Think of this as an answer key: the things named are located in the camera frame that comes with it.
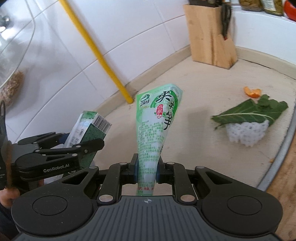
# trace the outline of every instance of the knife block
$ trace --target knife block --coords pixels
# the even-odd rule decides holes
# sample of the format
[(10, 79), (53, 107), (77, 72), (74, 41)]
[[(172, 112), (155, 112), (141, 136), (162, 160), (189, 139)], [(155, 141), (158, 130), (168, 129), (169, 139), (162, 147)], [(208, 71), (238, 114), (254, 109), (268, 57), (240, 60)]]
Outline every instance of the knife block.
[(189, 31), (192, 60), (230, 69), (237, 54), (230, 34), (222, 35), (221, 6), (183, 6)]

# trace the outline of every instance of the human hand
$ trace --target human hand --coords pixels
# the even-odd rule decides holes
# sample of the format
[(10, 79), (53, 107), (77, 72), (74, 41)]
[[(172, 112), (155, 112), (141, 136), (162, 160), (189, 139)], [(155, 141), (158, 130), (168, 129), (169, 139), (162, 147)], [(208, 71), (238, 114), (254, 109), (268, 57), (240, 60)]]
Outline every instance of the human hand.
[[(38, 181), (38, 186), (44, 185), (44, 179)], [(0, 203), (3, 207), (10, 208), (14, 199), (20, 196), (20, 191), (15, 187), (0, 190)]]

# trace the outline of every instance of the barcode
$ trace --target barcode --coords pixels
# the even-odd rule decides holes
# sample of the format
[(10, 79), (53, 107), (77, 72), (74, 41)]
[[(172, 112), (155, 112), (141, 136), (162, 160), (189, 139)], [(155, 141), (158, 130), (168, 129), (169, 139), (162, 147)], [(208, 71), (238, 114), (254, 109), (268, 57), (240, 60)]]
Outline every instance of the barcode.
[(73, 137), (72, 140), (70, 141), (70, 147), (77, 144), (78, 142), (79, 142), (79, 139), (76, 137)]
[(93, 125), (97, 127), (99, 130), (101, 130), (102, 132), (104, 132), (105, 134), (107, 134), (106, 131), (111, 126), (111, 124), (100, 115), (93, 122)]

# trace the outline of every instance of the scissors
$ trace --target scissors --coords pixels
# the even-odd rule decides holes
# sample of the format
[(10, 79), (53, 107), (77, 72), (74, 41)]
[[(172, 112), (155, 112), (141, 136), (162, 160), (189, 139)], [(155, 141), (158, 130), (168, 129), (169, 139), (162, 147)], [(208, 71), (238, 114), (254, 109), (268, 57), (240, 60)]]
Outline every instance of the scissors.
[(227, 32), (228, 32), (228, 27), (230, 23), (230, 18), (231, 18), (231, 6), (226, 3), (222, 3), (221, 20), (222, 20), (222, 34), (223, 34), (224, 40), (227, 39)]

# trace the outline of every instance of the tile grout line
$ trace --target tile grout line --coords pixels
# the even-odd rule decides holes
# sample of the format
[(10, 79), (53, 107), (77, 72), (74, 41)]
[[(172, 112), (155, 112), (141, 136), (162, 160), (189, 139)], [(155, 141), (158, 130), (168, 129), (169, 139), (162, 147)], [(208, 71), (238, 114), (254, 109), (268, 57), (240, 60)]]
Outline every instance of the tile grout line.
[(85, 75), (85, 77), (87, 78), (87, 80), (90, 82), (90, 84), (94, 87), (94, 89), (98, 92), (99, 96), (101, 96), (101, 98), (102, 98), (104, 101), (107, 100), (109, 97), (111, 97), (111, 96), (113, 95), (113, 94), (112, 94), (111, 96), (109, 96), (108, 98), (105, 99), (105, 98), (101, 95), (101, 93), (99, 92), (99, 90), (98, 90), (98, 89), (94, 86), (94, 84), (90, 81), (89, 77), (88, 77), (87, 74), (84, 72), (84, 70), (81, 71), (81, 72)]
[(70, 54), (70, 56), (74, 59), (74, 61), (77, 63), (80, 71), (83, 71), (83, 69), (81, 68), (81, 66), (79, 65), (79, 63), (77, 62), (77, 60), (74, 58), (74, 56), (70, 53), (70, 51), (68, 50), (67, 46), (65, 45), (65, 43), (63, 42), (63, 40), (60, 38), (59, 34), (55, 31), (54, 27), (50, 24), (49, 19), (47, 18), (47, 16), (45, 15), (44, 11), (42, 11), (41, 13), (43, 13), (43, 16), (45, 17), (45, 20), (47, 22), (47, 24), (49, 25), (49, 27), (51, 28), (51, 30), (56, 34), (56, 36), (58, 37), (58, 39), (60, 40), (60, 42), (62, 43), (62, 45), (65, 47), (65, 49), (67, 50), (67, 52)]
[(21, 134), (17, 137), (17, 139), (23, 134), (23, 132), (26, 130), (26, 128), (28, 127), (28, 125), (32, 122), (32, 120), (36, 117), (36, 115), (38, 115), (38, 113), (48, 104), (48, 102), (50, 102), (50, 100), (57, 95), (57, 93), (59, 93), (67, 84), (69, 84), (75, 77), (77, 77), (81, 72), (79, 72), (78, 74), (76, 74), (69, 82), (67, 82), (64, 86), (62, 86), (62, 88), (60, 88), (45, 104), (44, 106), (38, 110), (38, 112), (33, 116), (33, 118), (29, 121), (29, 123), (26, 125), (26, 127), (24, 128), (24, 130), (21, 132)]
[(170, 42), (171, 42), (171, 44), (172, 44), (172, 47), (173, 47), (174, 51), (176, 52), (176, 49), (175, 49), (174, 44), (173, 44), (172, 37), (171, 37), (171, 35), (170, 35), (169, 31), (168, 31), (168, 28), (167, 28), (166, 25), (165, 25), (164, 19), (163, 19), (163, 17), (162, 17), (161, 14), (160, 14), (159, 9), (157, 8), (157, 6), (156, 6), (156, 4), (155, 4), (155, 1), (152, 0), (152, 2), (153, 2), (153, 4), (154, 4), (154, 7), (156, 8), (156, 11), (157, 11), (159, 17), (160, 17), (160, 18), (162, 19), (162, 21), (163, 21), (163, 26), (164, 26), (164, 28), (165, 28), (167, 34), (168, 34), (168, 37), (169, 37)]
[(5, 124), (5, 127), (8, 127), (17, 136), (17, 134), (15, 133), (15, 131), (13, 129), (11, 129), (11, 127), (9, 125)]
[(86, 66), (82, 71), (86, 70), (88, 67), (90, 67), (94, 62), (98, 61), (97, 59), (93, 62), (91, 62), (88, 66)]
[(108, 53), (111, 52), (112, 50), (116, 49), (116, 48), (119, 47), (120, 45), (124, 44), (125, 42), (127, 42), (127, 41), (133, 39), (134, 37), (137, 37), (138, 35), (140, 35), (140, 34), (146, 32), (146, 31), (148, 31), (148, 30), (151, 30), (151, 29), (153, 29), (153, 28), (155, 28), (155, 27), (157, 27), (157, 26), (159, 26), (159, 25), (162, 25), (162, 24), (164, 25), (165, 23), (167, 23), (167, 22), (169, 22), (169, 21), (171, 21), (171, 20), (173, 20), (173, 19), (176, 19), (176, 18), (182, 17), (182, 16), (184, 16), (184, 15), (181, 15), (181, 16), (178, 16), (178, 17), (172, 18), (172, 19), (170, 19), (170, 20), (164, 21), (164, 22), (162, 22), (162, 23), (160, 23), (160, 24), (158, 24), (158, 25), (155, 25), (155, 26), (153, 26), (153, 27), (151, 27), (151, 28), (149, 28), (149, 29), (147, 29), (147, 30), (145, 30), (145, 31), (142, 31), (141, 33), (136, 34), (135, 36), (133, 36), (133, 37), (127, 39), (126, 41), (122, 42), (121, 44), (119, 44), (119, 45), (115, 46), (114, 48), (110, 49), (107, 53), (105, 53), (105, 54), (103, 54), (103, 55), (105, 56), (106, 54), (108, 54)]
[(34, 0), (34, 2), (37, 4), (37, 6), (39, 7), (39, 9), (41, 10), (41, 12), (39, 13), (39, 14), (41, 14), (41, 13), (43, 13), (46, 9), (48, 9), (50, 6), (52, 6), (52, 5), (54, 5), (56, 2), (58, 2), (58, 0), (56, 0), (54, 3), (52, 3), (52, 4), (50, 4), (48, 7), (46, 7), (45, 9), (41, 9), (41, 7), (39, 6), (39, 4), (37, 3), (37, 1), (36, 0)]

